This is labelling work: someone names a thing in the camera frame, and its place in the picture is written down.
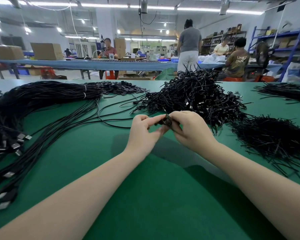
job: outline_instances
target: right hand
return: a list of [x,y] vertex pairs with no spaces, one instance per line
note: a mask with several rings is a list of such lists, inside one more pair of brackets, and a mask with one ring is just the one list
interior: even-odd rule
[[182,145],[202,157],[209,157],[216,150],[219,143],[200,115],[191,111],[174,111],[169,116],[174,135]]

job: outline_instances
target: hand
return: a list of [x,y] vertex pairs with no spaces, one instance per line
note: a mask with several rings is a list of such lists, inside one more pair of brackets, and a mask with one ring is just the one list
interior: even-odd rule
[[205,158],[213,153],[219,143],[200,115],[191,111],[174,111],[169,116],[174,135],[182,145]]
[[150,126],[158,123],[164,117],[165,114],[151,118],[144,114],[135,116],[132,120],[129,140],[125,150],[131,153],[141,153],[142,159],[144,159],[151,152],[159,138],[169,130],[167,126],[163,125],[154,132],[149,133],[148,131]]

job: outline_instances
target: black hair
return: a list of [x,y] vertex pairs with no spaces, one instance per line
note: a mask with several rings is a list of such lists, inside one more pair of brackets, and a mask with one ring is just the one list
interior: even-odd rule
[[244,38],[244,37],[241,37],[239,39],[237,39],[234,43],[234,45],[238,48],[242,48],[242,47],[245,47],[247,44],[247,39]]
[[190,27],[192,27],[192,26],[193,26],[193,21],[192,21],[192,19],[187,19],[187,20],[185,21],[185,24],[184,24],[184,29],[190,28]]

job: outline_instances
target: person in gray t-shirt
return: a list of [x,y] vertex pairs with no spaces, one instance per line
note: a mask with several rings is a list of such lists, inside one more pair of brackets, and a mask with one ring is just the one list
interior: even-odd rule
[[179,54],[178,71],[185,71],[186,69],[194,71],[198,63],[202,36],[200,31],[192,26],[192,20],[187,19],[184,24],[184,31],[179,37],[176,47]]

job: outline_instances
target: pile of black cables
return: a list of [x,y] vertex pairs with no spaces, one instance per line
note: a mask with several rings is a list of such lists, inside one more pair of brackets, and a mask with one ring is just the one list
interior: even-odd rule
[[216,82],[215,71],[196,70],[195,72],[178,72],[178,77],[165,82],[160,92],[146,92],[135,110],[147,109],[151,114],[158,111],[189,110],[198,113],[208,124],[213,133],[224,123],[243,120],[246,109],[240,100],[242,96],[232,92],[224,93],[224,89]]
[[[0,168],[0,185],[7,181],[0,189],[0,209],[7,208],[15,200],[22,180],[46,149],[65,132],[78,125],[88,123],[104,122],[108,124],[106,121],[109,120],[132,119],[103,120],[101,117],[108,116],[108,114],[99,115],[98,103],[103,94],[112,92],[125,95],[127,93],[144,91],[144,88],[125,81],[115,83],[104,81],[85,84],[39,81],[16,87],[0,96],[0,161],[9,153],[17,155],[12,163],[4,168]],[[44,126],[31,135],[24,132],[23,120],[28,114],[43,111],[42,108],[44,107],[73,101],[86,102],[73,113]],[[87,117],[87,114],[92,110],[94,110],[94,113]],[[38,132],[42,133],[32,145],[25,149],[25,139],[30,140]]]
[[262,156],[285,177],[300,178],[300,127],[291,120],[253,116],[229,125],[238,140],[252,149],[248,153]]
[[261,94],[269,94],[264,97],[280,97],[286,100],[300,101],[300,85],[293,83],[266,83],[265,86],[256,86],[255,91]]

